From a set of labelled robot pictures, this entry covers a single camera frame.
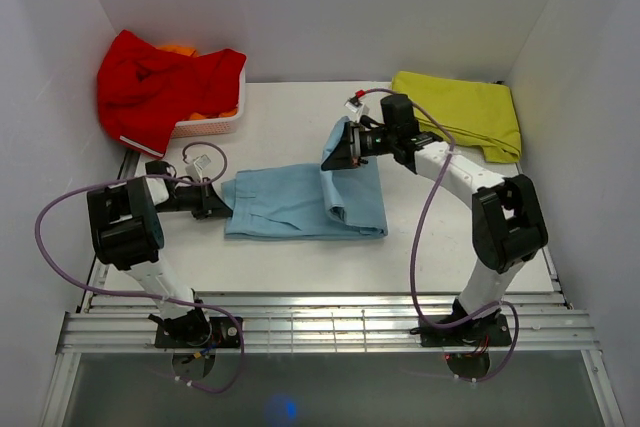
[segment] white table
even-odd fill
[[[345,100],[359,89],[387,86],[380,82],[317,82],[248,84],[245,117],[234,134],[209,136],[229,157],[224,180],[238,170],[263,169],[301,162],[319,162],[322,147],[335,122],[347,114]],[[378,100],[366,102],[381,119]],[[198,138],[173,140],[165,160],[184,175],[180,150]],[[462,149],[483,163],[479,150]],[[192,156],[206,153],[208,174],[221,162],[207,147],[193,147]],[[144,172],[141,156],[137,173]],[[163,250],[178,275],[199,292],[251,293],[405,293],[409,290],[409,252],[416,221],[433,182],[379,158],[380,180],[389,225],[388,237],[362,241],[225,240],[223,220],[195,221],[190,213],[161,214],[166,244]],[[507,175],[515,165],[491,164]],[[436,195],[422,234],[417,284],[423,293],[459,292],[471,274],[475,253],[471,245],[471,213],[452,194]],[[106,288],[139,290],[116,269],[109,269]],[[529,262],[509,292],[552,292],[542,253]]]

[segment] plastic basket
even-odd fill
[[[238,129],[238,121],[244,114],[246,81],[244,68],[240,72],[240,90],[238,93],[238,113],[233,117],[205,120],[183,120],[177,122],[171,137],[194,137],[197,135],[230,134]]]

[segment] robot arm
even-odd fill
[[[169,164],[146,164],[147,174],[169,174]],[[176,187],[174,182],[136,178],[123,185],[87,193],[91,238],[97,258],[135,279],[143,290],[163,298],[200,303],[160,255],[164,235],[158,212],[190,211],[196,219],[230,217],[231,209],[211,185]],[[192,346],[206,343],[211,326],[203,309],[155,301],[151,315],[171,339]]]
[[[381,107],[383,124],[367,116],[345,124],[322,169],[357,168],[366,163],[367,156],[392,154],[413,173],[435,180],[449,145],[433,132],[420,132],[413,103],[406,95],[389,95],[382,99]],[[471,209],[473,247],[478,256],[467,286],[454,303],[448,319],[452,321],[499,301],[524,263],[546,245],[547,230],[533,183],[524,175],[504,178],[454,154],[442,186]],[[512,215],[507,218],[505,212]],[[476,319],[492,317],[496,310],[487,310]]]

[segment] metal frame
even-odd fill
[[[611,389],[609,376],[602,362],[602,352],[599,350],[583,350],[582,358],[589,374],[589,380],[591,381],[598,407],[600,407],[604,425],[606,427],[623,427],[624,420]]]
[[[138,154],[129,152],[121,177],[135,172]],[[554,292],[505,296],[516,305],[521,333],[517,351],[581,351],[607,427],[623,426],[622,416],[602,363],[588,313],[567,307],[548,250]],[[95,262],[90,284],[104,285],[107,267]],[[407,295],[246,295],[200,293],[204,302],[242,316],[247,353],[442,352],[425,349],[408,334],[416,314]],[[445,315],[455,295],[423,295],[427,315]],[[87,293],[79,314],[65,319],[58,358],[42,417],[42,426],[61,426],[71,400],[83,353],[160,353],[153,347],[156,327],[147,320],[157,309],[148,299],[121,299]],[[513,317],[505,312],[513,328]]]
[[[427,315],[446,315],[453,295],[424,296]],[[569,310],[562,294],[511,295],[518,305],[520,341],[517,350],[585,350],[597,348],[593,327],[584,311]],[[154,350],[155,312],[146,299],[122,304],[94,298],[90,314],[65,319],[61,353],[139,353]],[[248,353],[424,352],[415,327],[415,311],[407,296],[207,296],[244,318]],[[505,312],[513,326],[510,312]]]
[[[64,423],[79,366],[80,354],[59,354],[57,356],[40,421],[42,427],[57,427]]]

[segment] blue light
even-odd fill
[[[298,413],[298,408],[296,407],[296,404],[292,401],[292,400],[287,400],[287,414],[289,415],[290,419],[295,419],[296,418],[296,414]]]
[[[275,394],[265,404],[265,417],[272,427],[289,427],[294,425],[298,415],[295,401],[284,394]]]

